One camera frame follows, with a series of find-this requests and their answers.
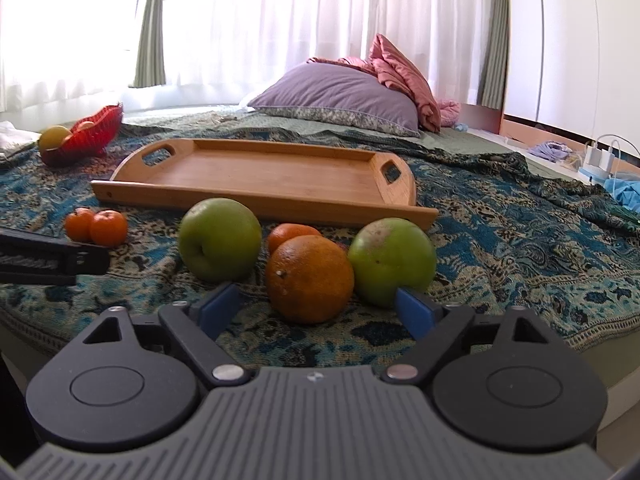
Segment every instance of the pink comforter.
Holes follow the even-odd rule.
[[[369,57],[341,57],[338,60],[312,57],[307,62],[347,65],[378,78],[392,90],[407,95],[415,103],[420,125],[430,132],[439,132],[440,109],[429,84],[420,71],[382,34],[376,34],[369,50]]]

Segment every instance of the paisley bedspread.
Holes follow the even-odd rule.
[[[32,149],[0,167],[0,224],[63,237],[65,215],[98,207],[89,182],[108,178],[132,150],[169,137],[226,137],[305,142],[395,152],[407,161],[418,202],[440,210],[429,231],[438,273],[429,293],[478,312],[527,305],[572,347],[585,349],[640,326],[640,217],[599,186],[533,176],[518,153],[452,155],[405,140],[360,132],[302,137],[281,128],[170,130],[124,124],[106,156],[51,170]],[[178,256],[181,213],[118,206],[129,219],[127,244],[111,253],[105,276],[76,286],[0,285],[0,323],[53,353],[109,306],[148,313],[172,300],[195,300],[211,286]],[[266,235],[273,224],[264,223]],[[349,244],[356,231],[318,226]],[[244,364],[386,365],[414,342],[395,313],[353,298],[337,319],[305,328],[269,308],[263,285],[266,250],[239,283],[246,307],[218,343]]]

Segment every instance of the bed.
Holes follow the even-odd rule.
[[[4,163],[0,222],[63,236],[69,211],[98,206],[90,180],[108,178],[132,150],[169,137],[277,140],[397,153],[414,173],[420,205],[440,210],[429,232],[439,258],[430,294],[485,313],[497,314],[511,304],[531,306],[567,344],[583,352],[610,388],[605,423],[638,401],[640,221],[620,214],[602,188],[552,178],[558,175],[544,166],[527,164],[507,147],[471,134],[445,129],[439,135],[400,139],[220,110],[131,119],[103,158],[50,170],[31,149]],[[77,286],[0,286],[0,349],[27,376],[39,366],[34,358],[44,362],[109,306],[148,313],[173,300],[195,300],[210,288],[178,256],[180,212],[119,209],[129,219],[129,243],[113,251],[107,275],[81,276]],[[272,227],[264,223],[264,233]],[[345,244],[355,234],[318,227]],[[413,344],[393,311],[369,308],[355,298],[341,316],[320,326],[283,322],[268,306],[265,262],[263,250],[252,275],[239,284],[247,307],[218,339],[241,363],[383,367]],[[28,354],[31,365],[25,361]]]

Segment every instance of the screw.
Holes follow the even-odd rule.
[[[213,368],[212,375],[219,381],[235,381],[244,375],[244,368],[238,365],[220,365]]]
[[[386,375],[391,379],[413,379],[418,375],[418,368],[412,365],[391,365],[386,369]]]
[[[324,374],[321,374],[320,372],[311,372],[310,374],[306,375],[306,378],[312,383],[319,383],[320,381],[322,381],[322,379],[324,379]]]

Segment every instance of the red fruit bowl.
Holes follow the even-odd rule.
[[[94,125],[78,131],[85,121]],[[122,103],[102,108],[97,114],[80,119],[71,127],[71,135],[58,148],[43,150],[42,161],[52,168],[75,164],[87,156],[101,155],[105,147],[118,134],[122,123]]]

